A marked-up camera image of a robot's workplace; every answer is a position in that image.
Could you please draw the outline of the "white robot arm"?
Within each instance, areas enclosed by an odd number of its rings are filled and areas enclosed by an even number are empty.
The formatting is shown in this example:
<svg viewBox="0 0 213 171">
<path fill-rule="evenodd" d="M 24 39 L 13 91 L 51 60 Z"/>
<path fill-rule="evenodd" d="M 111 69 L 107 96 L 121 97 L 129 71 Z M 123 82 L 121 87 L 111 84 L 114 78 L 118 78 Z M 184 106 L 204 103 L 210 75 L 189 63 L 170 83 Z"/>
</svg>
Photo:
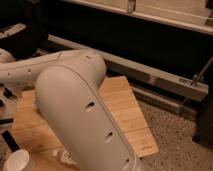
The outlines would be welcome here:
<svg viewBox="0 0 213 171">
<path fill-rule="evenodd" d="M 0 83 L 35 83 L 37 106 L 81 171 L 146 171 L 99 93 L 106 65 L 89 49 L 0 64 Z"/>
</svg>

